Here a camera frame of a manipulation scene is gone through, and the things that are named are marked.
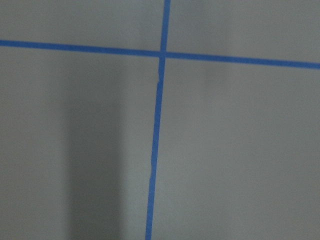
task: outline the blue painter's tape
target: blue painter's tape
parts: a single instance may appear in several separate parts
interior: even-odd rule
[[[43,42],[31,42],[31,41],[0,40],[0,46],[16,47],[16,48],[29,48],[29,49],[85,52],[85,53],[98,53],[98,54],[130,55],[130,56],[143,56],[143,57],[159,57],[159,55],[160,55],[160,53],[158,51],[149,51],[149,50],[136,50],[136,49],[126,49],[126,48],[85,46],[85,45],[71,45],[71,44],[58,44],[58,43],[43,43]]]
[[[168,41],[167,39],[168,25],[165,25],[165,27],[163,27],[162,30],[163,29],[166,31],[166,38],[161,37],[161,49],[166,49],[167,41]],[[127,48],[99,47],[99,46],[58,44],[58,43],[31,42],[31,41],[14,41],[14,40],[0,40],[0,46],[98,53],[98,54],[155,57],[155,58],[166,57],[170,59],[225,62],[225,63],[235,63],[235,64],[254,64],[254,65],[289,67],[289,68],[320,69],[319,62],[288,61],[288,60],[278,60],[278,59],[208,55],[208,54],[183,53],[183,52],[166,52],[165,50],[151,51],[151,50],[138,50],[138,49],[127,49]]]
[[[320,63],[318,62],[288,61],[288,60],[275,60],[275,59],[263,59],[263,58],[251,58],[251,57],[181,53],[181,52],[167,52],[166,57],[171,59],[200,60],[200,61],[225,62],[225,63],[235,63],[235,64],[255,64],[255,65],[267,65],[267,66],[278,66],[278,67],[289,67],[289,68],[320,69]]]
[[[161,32],[160,56],[159,56],[159,67],[158,67],[159,82],[156,88],[156,100],[155,100],[155,110],[154,110],[154,127],[153,127],[153,141],[152,141],[152,152],[151,152],[151,175],[149,180],[149,194],[148,194],[148,205],[147,205],[146,225],[145,225],[145,240],[152,239],[161,107],[162,107],[162,95],[163,95],[164,79],[165,79],[166,51],[167,51],[167,42],[168,42],[168,29],[169,29],[170,2],[171,2],[170,0],[164,0],[164,7],[163,7],[162,32]]]

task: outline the blue tape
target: blue tape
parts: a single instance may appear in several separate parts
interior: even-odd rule
[[[225,63],[235,63],[235,64],[255,64],[255,65],[267,65],[267,66],[278,66],[278,67],[290,67],[290,68],[320,69],[320,63],[318,62],[288,61],[288,60],[206,55],[206,54],[180,53],[180,52],[167,52],[166,57],[171,59],[200,60],[200,61],[225,62]]]
[[[60,50],[72,52],[85,52],[85,53],[98,53],[98,54],[115,54],[115,55],[128,55],[140,57],[166,57],[170,59],[183,59],[183,60],[198,60],[209,62],[225,62],[234,64],[254,64],[266,66],[278,66],[288,68],[302,68],[302,69],[320,69],[320,63],[307,62],[307,61],[288,61],[277,59],[264,59],[253,57],[238,57],[238,56],[222,56],[222,55],[208,55],[196,53],[182,53],[182,52],[166,52],[168,41],[168,25],[162,27],[166,34],[161,36],[161,51],[151,50],[138,50],[127,48],[114,48],[114,47],[99,47],[99,46],[85,46],[85,45],[72,45],[72,44],[58,44],[58,43],[45,43],[45,42],[31,42],[31,41],[13,41],[13,40],[0,40],[0,46],[15,47],[15,48],[29,48],[29,49],[45,49],[45,50]]]
[[[171,2],[170,0],[165,0],[164,7],[163,7],[161,44],[160,44],[159,66],[158,66],[159,81],[156,88],[156,99],[155,99],[155,110],[154,110],[154,127],[153,127],[153,141],[152,141],[152,152],[151,152],[151,175],[149,180],[148,205],[147,205],[147,212],[146,212],[145,240],[152,239],[152,225],[153,225],[153,218],[154,218],[159,133],[160,133],[162,95],[163,95],[164,79],[165,79],[170,2]]]
[[[98,54],[116,54],[116,55],[130,55],[130,56],[144,56],[144,57],[158,57],[158,51],[136,50],[126,48],[113,47],[99,47],[99,46],[85,46],[85,45],[71,45],[71,44],[57,44],[57,43],[43,43],[31,41],[12,41],[0,40],[0,46],[29,48],[29,49],[46,49],[46,50],[60,50],[72,52],[98,53]]]

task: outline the gray wall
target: gray wall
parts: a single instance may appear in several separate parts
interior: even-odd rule
[[[319,61],[316,0],[172,0],[168,50]],[[163,0],[2,1],[0,39],[158,50]],[[167,60],[153,239],[320,238],[320,71]],[[158,60],[0,47],[0,239],[141,240]]]

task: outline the tape strip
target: tape strip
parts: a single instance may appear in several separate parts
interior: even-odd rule
[[[167,45],[167,38],[163,42],[165,42],[165,44],[163,44],[162,46]],[[234,64],[254,64],[254,65],[278,66],[278,67],[287,67],[287,68],[320,69],[319,62],[289,61],[289,60],[278,60],[278,59],[222,56],[222,55],[209,55],[209,54],[196,54],[196,53],[183,53],[183,52],[166,52],[163,50],[151,51],[151,50],[138,50],[138,49],[127,49],[127,48],[85,46],[85,45],[72,45],[72,44],[31,42],[31,41],[14,41],[14,40],[0,40],[0,46],[98,53],[98,54],[116,54],[116,55],[154,57],[154,58],[160,58],[165,56],[166,58],[170,58],[170,59],[224,62],[224,63],[234,63]]]
[[[147,205],[146,225],[145,225],[145,240],[152,239],[152,226],[153,226],[154,203],[155,203],[155,193],[156,193],[159,132],[160,132],[160,120],[161,120],[162,95],[163,95],[164,79],[165,79],[169,15],[170,15],[170,0],[165,0],[164,7],[163,7],[161,45],[160,45],[159,66],[158,66],[159,81],[156,88],[156,100],[155,100],[155,110],[154,110],[154,127],[153,127],[153,141],[152,141],[152,152],[151,152],[151,175],[149,180],[149,194],[148,194],[148,205]]]

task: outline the vertical tape strip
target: vertical tape strip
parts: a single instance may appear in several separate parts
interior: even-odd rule
[[[152,224],[153,224],[153,218],[154,218],[158,146],[159,146],[162,95],[163,95],[164,79],[165,79],[166,51],[167,51],[167,41],[168,41],[168,29],[169,29],[169,14],[170,14],[170,0],[164,0],[160,57],[159,57],[159,66],[158,66],[159,81],[158,81],[157,88],[156,88],[156,99],[155,99],[155,110],[154,110],[154,127],[153,127],[153,141],[152,141],[152,153],[151,153],[151,175],[150,175],[150,180],[149,180],[149,194],[148,194],[148,206],[147,206],[147,213],[146,213],[145,240],[152,239]]]

